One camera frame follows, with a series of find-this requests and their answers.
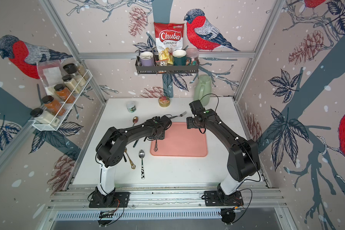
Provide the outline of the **silver fork ornate handle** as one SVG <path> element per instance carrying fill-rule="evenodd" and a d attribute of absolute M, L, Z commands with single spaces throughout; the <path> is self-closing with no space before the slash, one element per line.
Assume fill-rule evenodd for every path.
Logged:
<path fill-rule="evenodd" d="M 154 145 L 154 149 L 153 149 L 155 152 L 158 151 L 158 143 L 157 143 L 157 140 L 155 141 L 155 145 Z"/>

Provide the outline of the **silver spoon patterned handle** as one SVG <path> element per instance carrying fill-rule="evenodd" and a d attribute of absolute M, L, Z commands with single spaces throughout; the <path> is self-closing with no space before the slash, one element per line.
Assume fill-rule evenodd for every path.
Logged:
<path fill-rule="evenodd" d="M 139 158 L 141 159 L 141 178 L 142 178 L 142 180 L 145 179 L 145 170 L 144 170 L 144 163 L 143 163 L 144 157 L 145 157 L 145 152 L 144 152 L 144 150 L 140 150 L 140 152 L 139 152 Z"/>

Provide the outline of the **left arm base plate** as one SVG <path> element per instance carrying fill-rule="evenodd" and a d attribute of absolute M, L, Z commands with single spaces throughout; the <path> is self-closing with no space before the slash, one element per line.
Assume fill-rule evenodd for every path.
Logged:
<path fill-rule="evenodd" d="M 130 192 L 114 192 L 102 195 L 99 191 L 92 193 L 89 208 L 126 208 L 130 199 Z"/>

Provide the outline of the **pink plastic tray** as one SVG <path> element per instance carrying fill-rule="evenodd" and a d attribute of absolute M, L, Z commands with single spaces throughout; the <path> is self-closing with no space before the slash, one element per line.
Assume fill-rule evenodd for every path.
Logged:
<path fill-rule="evenodd" d="M 165 138 L 157 143 L 157 152 L 153 150 L 155 140 L 151 143 L 150 153 L 153 156 L 206 157 L 208 154 L 206 135 L 198 129 L 187 129 L 184 122 L 173 122 L 165 131 Z"/>

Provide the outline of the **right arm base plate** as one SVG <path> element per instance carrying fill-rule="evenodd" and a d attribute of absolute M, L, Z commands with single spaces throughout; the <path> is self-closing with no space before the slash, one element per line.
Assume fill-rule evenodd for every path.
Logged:
<path fill-rule="evenodd" d="M 204 200 L 207 207 L 242 207 L 244 205 L 240 191 L 236 191 L 231 195 L 226 195 L 220 191 L 205 191 L 201 199 Z"/>

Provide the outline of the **gold fork ornate handle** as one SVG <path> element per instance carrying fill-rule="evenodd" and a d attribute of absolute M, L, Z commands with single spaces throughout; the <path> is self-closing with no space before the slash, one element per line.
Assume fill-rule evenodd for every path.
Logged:
<path fill-rule="evenodd" d="M 129 160 L 129 163 L 130 163 L 131 169 L 135 170 L 135 169 L 136 169 L 136 166 L 135 166 L 135 164 L 133 163 L 133 161 L 131 160 L 131 158 L 129 157 L 129 154 L 127 153 L 127 148 L 125 148 L 124 153 L 126 154 L 126 156 L 127 156 L 128 160 Z"/>

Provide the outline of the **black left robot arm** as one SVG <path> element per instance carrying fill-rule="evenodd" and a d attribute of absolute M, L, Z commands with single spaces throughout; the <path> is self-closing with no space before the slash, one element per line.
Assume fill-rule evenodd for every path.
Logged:
<path fill-rule="evenodd" d="M 129 128 L 109 128 L 96 147 L 95 160 L 100 165 L 101 173 L 95 194 L 105 198 L 115 192 L 116 165 L 123 159 L 128 144 L 142 138 L 163 140 L 165 131 L 172 125 L 172 119 L 172 115 L 164 115 Z"/>

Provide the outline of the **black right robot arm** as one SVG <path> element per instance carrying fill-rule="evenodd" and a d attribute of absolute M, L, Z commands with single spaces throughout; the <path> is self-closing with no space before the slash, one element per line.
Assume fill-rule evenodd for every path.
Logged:
<path fill-rule="evenodd" d="M 187 128 L 209 130 L 228 151 L 228 175 L 218 185 L 217 196 L 227 200 L 237 195 L 238 189 L 250 176 L 260 170 L 258 144 L 246 140 L 230 129 L 212 109 L 206 109 L 199 100 L 189 104 L 192 116 L 186 119 Z"/>

